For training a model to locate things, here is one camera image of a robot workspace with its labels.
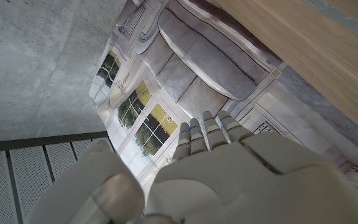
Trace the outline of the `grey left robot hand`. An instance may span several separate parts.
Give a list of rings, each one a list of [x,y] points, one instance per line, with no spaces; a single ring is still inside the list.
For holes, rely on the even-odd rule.
[[[226,111],[182,123],[169,165],[144,193],[106,141],[88,148],[29,223],[358,223],[358,190],[321,156]]]

